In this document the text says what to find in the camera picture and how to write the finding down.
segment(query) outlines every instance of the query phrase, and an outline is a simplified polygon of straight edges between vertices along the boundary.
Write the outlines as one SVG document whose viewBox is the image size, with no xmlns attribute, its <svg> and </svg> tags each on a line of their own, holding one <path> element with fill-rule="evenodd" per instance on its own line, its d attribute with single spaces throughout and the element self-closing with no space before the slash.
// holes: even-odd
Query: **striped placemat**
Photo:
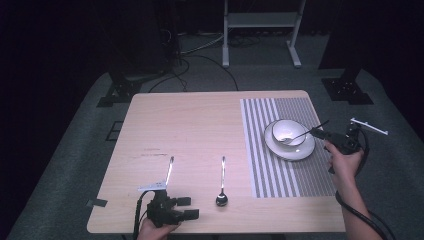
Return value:
<svg viewBox="0 0 424 240">
<path fill-rule="evenodd" d="M 305 127 L 318 126 L 307 98 L 241 99 L 251 186 L 256 198 L 333 196 L 328 173 L 330 154 L 315 140 L 313 153 L 299 161 L 286 161 L 269 150 L 264 131 L 278 119 L 291 119 Z"/>
</svg>

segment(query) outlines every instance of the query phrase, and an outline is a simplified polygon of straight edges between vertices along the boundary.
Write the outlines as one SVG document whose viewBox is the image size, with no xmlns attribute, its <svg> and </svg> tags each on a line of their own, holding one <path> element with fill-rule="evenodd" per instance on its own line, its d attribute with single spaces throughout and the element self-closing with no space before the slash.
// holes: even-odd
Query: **cable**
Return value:
<svg viewBox="0 0 424 240">
<path fill-rule="evenodd" d="M 202 56 L 202 55 L 188 55 L 188 56 L 185 56 L 185 57 L 199 57 L 199 58 L 204 58 L 204 59 L 207 59 L 207 60 L 209 60 L 209 61 L 211 61 L 211 62 L 215 63 L 215 64 L 216 64 L 216 65 L 218 65 L 221 69 L 223 69 L 225 72 L 227 72 L 227 73 L 228 73 L 228 75 L 230 75 L 231 79 L 232 79 L 232 80 L 233 80 L 233 82 L 234 82 L 234 85 L 235 85 L 235 87 L 236 87 L 236 90 L 237 90 L 237 91 L 239 91 L 239 88 L 238 88 L 238 85 L 237 85 L 237 81 L 236 81 L 236 79 L 234 78 L 233 74 L 231 74 L 231 72 L 229 72 L 226 68 L 224 68 L 224 67 L 223 67 L 220 63 L 218 63 L 217 61 L 215 61 L 215 60 L 213 60 L 213 59 L 211 59 L 211 58 L 209 58 L 209 57 Z"/>
<path fill-rule="evenodd" d="M 141 209 L 141 203 L 143 201 L 143 197 L 144 195 L 146 195 L 146 193 L 148 193 L 149 191 L 144 191 L 140 198 L 137 201 L 137 207 L 135 209 L 135 220 L 134 220 L 134 232 L 133 232 L 133 239 L 136 240 L 138 237 L 138 231 L 140 230 L 140 222 L 141 222 L 141 218 L 143 218 L 143 216 L 140 218 L 140 209 Z"/>
<path fill-rule="evenodd" d="M 362 157 L 362 161 L 358 166 L 358 170 L 356 171 L 356 175 L 359 174 L 359 172 L 362 170 L 363 166 L 365 165 L 365 162 L 368 158 L 368 154 L 370 151 L 369 148 L 369 141 L 368 141 L 368 136 L 367 134 L 364 132 L 363 129 L 358 128 L 358 130 L 362 133 L 362 135 L 364 136 L 364 141 L 365 141 L 365 149 L 364 149 L 364 156 Z M 357 211 L 356 209 L 352 208 L 351 206 L 349 206 L 347 203 L 345 203 L 343 201 L 343 199 L 341 198 L 340 194 L 338 191 L 336 191 L 336 200 L 337 202 L 344 207 L 346 210 L 348 210 L 349 212 L 351 212 L 353 215 L 355 215 L 356 217 L 358 217 L 359 219 L 361 219 L 363 222 L 365 222 L 368 226 L 370 226 L 383 240 L 387 239 L 386 234 L 383 232 L 383 230 L 371 219 L 369 219 L 368 217 L 366 217 L 365 215 L 363 215 L 362 213 L 360 213 L 359 211 Z M 370 210 L 367 209 L 367 211 L 373 216 L 375 217 L 377 220 L 379 220 L 384 227 L 386 228 L 386 230 L 390 233 L 392 239 L 396 239 L 395 235 L 393 234 L 392 230 L 389 228 L 389 226 L 375 213 L 371 212 Z"/>
<path fill-rule="evenodd" d="M 374 231 L 377 232 L 378 235 L 380 235 L 380 237 L 383 240 L 386 240 L 387 237 L 384 234 L 384 232 L 377 226 L 377 224 L 375 224 L 371 219 L 367 218 L 365 215 L 363 215 L 362 213 L 358 212 L 356 209 L 352 208 L 351 206 L 349 206 L 348 204 L 346 204 L 338 191 L 336 191 L 336 200 L 337 202 L 344 207 L 346 210 L 348 210 L 349 212 L 351 212 L 353 215 L 355 215 L 356 217 L 358 217 L 359 219 L 361 219 L 363 222 L 365 222 L 366 224 L 368 224 L 368 226 L 370 226 L 372 229 L 374 229 Z"/>
<path fill-rule="evenodd" d="M 150 88 L 150 90 L 148 91 L 148 93 L 151 93 L 155 87 L 157 87 L 158 85 L 160 85 L 160 84 L 164 83 L 165 81 L 168 81 L 168 80 L 173 79 L 173 78 L 178 78 L 179 76 L 181 76 L 181 75 L 183 75 L 184 73 L 186 73 L 186 72 L 190 69 L 190 64 L 189 64 L 189 62 L 187 62 L 187 60 L 185 60 L 185 59 L 181 59 L 181 60 L 187 64 L 187 68 L 186 68 L 186 69 L 185 69 L 182 73 L 180 73 L 180 74 L 175 74 L 174 70 L 172 70 L 172 72 L 174 73 L 174 75 L 173 75 L 173 76 L 168 77 L 168 78 L 165 78 L 165 79 L 161 80 L 160 82 L 156 83 L 153 87 L 151 87 L 151 88 Z M 187 82 L 185 82 L 185 85 L 183 84 L 183 82 L 181 82 L 181 84 L 183 85 L 183 91 L 184 91 L 184 90 L 185 90 L 185 91 L 187 91 L 187 89 L 186 89 L 186 87 L 187 87 Z"/>
<path fill-rule="evenodd" d="M 252 38 L 244 37 L 244 36 L 242 36 L 242 37 L 235 36 L 235 37 L 230 39 L 230 43 L 228 43 L 228 45 L 230 47 L 233 47 L 233 48 L 248 48 L 248 47 L 251 47 L 253 45 L 257 45 L 257 44 L 261 43 L 261 38 L 259 36 L 255 36 L 255 37 L 252 37 Z"/>
<path fill-rule="evenodd" d="M 170 43 L 172 40 L 172 33 L 171 31 L 169 31 L 168 29 L 160 29 L 160 32 L 166 32 L 168 33 L 169 37 L 168 40 L 166 41 L 166 44 Z"/>
<path fill-rule="evenodd" d="M 252 3 L 250 4 L 249 9 L 247 9 L 247 12 L 250 12 L 250 10 L 252 9 L 252 7 L 256 4 L 256 0 L 253 0 Z"/>
<path fill-rule="evenodd" d="M 210 41 L 210 42 L 208 42 L 208 43 L 205 43 L 205 44 L 203 44 L 203 45 L 201 45 L 201 46 L 199 46 L 199 47 L 193 48 L 193 49 L 191 49 L 191 50 L 181 52 L 181 54 L 182 54 L 182 55 L 185 55 L 185 54 L 193 53 L 193 52 L 196 52 L 196 51 L 201 50 L 201 49 L 203 49 L 203 48 L 207 48 L 207 47 L 209 47 L 209 46 L 212 46 L 212 45 L 214 45 L 215 43 L 219 42 L 222 38 L 224 38 L 224 35 L 223 35 L 222 33 L 221 33 L 220 35 L 221 35 L 221 36 L 219 36 L 219 37 L 218 37 L 217 39 L 215 39 L 215 40 L 212 40 L 212 41 Z"/>
</svg>

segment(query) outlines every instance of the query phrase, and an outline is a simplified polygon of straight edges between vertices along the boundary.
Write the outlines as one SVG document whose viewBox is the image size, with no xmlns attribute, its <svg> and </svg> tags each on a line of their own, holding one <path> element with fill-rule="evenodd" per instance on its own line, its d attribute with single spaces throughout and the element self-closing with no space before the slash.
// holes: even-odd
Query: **metal stand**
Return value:
<svg viewBox="0 0 424 240">
<path fill-rule="evenodd" d="M 291 40 L 287 41 L 287 47 L 295 68 L 300 68 L 299 56 L 294 47 L 297 34 L 302 21 L 303 10 L 306 0 L 301 0 L 297 12 L 285 13 L 228 13 L 228 0 L 224 5 L 224 42 L 222 45 L 222 66 L 230 66 L 228 52 L 228 29 L 229 28 L 256 28 L 256 27 L 293 27 Z"/>
<path fill-rule="evenodd" d="M 110 71 L 112 85 L 105 97 L 97 103 L 97 107 L 112 107 L 114 103 L 129 103 L 132 97 L 140 92 L 142 82 L 129 81 L 118 71 Z"/>
<path fill-rule="evenodd" d="M 362 92 L 355 79 L 361 68 L 346 68 L 340 78 L 323 78 L 327 93 L 332 101 L 347 101 L 351 105 L 374 104 L 368 94 Z"/>
<path fill-rule="evenodd" d="M 143 83 L 157 79 L 166 72 L 158 73 L 150 76 L 142 76 L 140 73 L 134 73 L 132 77 L 135 80 L 128 80 L 127 77 L 120 70 L 110 70 L 109 75 L 112 79 L 110 86 L 105 97 L 102 97 L 97 103 L 97 107 L 112 107 L 114 103 L 129 103 L 132 97 L 140 92 Z"/>
</svg>

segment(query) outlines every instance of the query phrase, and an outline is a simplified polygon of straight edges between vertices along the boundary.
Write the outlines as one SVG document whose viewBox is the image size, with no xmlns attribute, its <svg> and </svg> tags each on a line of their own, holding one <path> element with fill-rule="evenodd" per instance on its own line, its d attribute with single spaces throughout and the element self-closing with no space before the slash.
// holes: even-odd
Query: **saucer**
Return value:
<svg viewBox="0 0 424 240">
<path fill-rule="evenodd" d="M 315 140 L 311 134 L 306 134 L 305 141 L 298 146 L 284 145 L 278 142 L 272 134 L 272 128 L 276 122 L 270 123 L 264 133 L 265 143 L 273 153 L 287 161 L 298 161 L 311 155 L 315 148 Z"/>
</svg>

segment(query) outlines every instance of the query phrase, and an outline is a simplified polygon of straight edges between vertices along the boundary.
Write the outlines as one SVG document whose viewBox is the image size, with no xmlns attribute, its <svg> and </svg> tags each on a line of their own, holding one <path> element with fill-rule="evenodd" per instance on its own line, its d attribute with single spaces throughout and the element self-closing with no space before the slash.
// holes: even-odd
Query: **spoon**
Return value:
<svg viewBox="0 0 424 240">
<path fill-rule="evenodd" d="M 221 193 L 216 197 L 216 205 L 223 207 L 228 203 L 228 197 L 224 193 L 225 157 L 222 157 Z"/>
<path fill-rule="evenodd" d="M 290 143 L 291 143 L 291 142 L 293 142 L 293 140 L 295 140 L 296 138 L 301 137 L 301 136 L 303 136 L 303 135 L 305 135 L 305 134 L 307 134 L 307 133 L 309 133 L 309 132 L 310 132 L 310 131 L 304 132 L 304 133 L 302 133 L 302 134 L 300 134 L 299 136 L 294 137 L 294 138 L 283 138 L 283 139 L 279 140 L 279 142 L 282 142 L 282 143 L 285 143 L 285 144 L 290 144 Z"/>
<path fill-rule="evenodd" d="M 316 126 L 316 127 L 314 127 L 314 128 L 322 127 L 322 126 L 324 126 L 325 124 L 327 124 L 328 122 L 329 122 L 329 120 L 327 120 L 327 121 L 323 122 L 322 124 L 320 124 L 320 125 L 318 125 L 318 126 Z M 293 142 L 293 140 L 295 140 L 296 138 L 301 137 L 301 136 L 303 136 L 303 135 L 305 135 L 305 134 L 308 134 L 308 133 L 310 133 L 310 132 L 311 132 L 311 130 L 306 131 L 306 132 L 304 132 L 304 133 L 302 133 L 302 134 L 300 134 L 299 136 L 294 137 L 294 138 L 283 138 L 283 139 L 279 140 L 279 142 L 282 142 L 282 143 L 285 143 L 285 144 L 290 144 L 290 143 L 291 143 L 291 142 Z"/>
</svg>

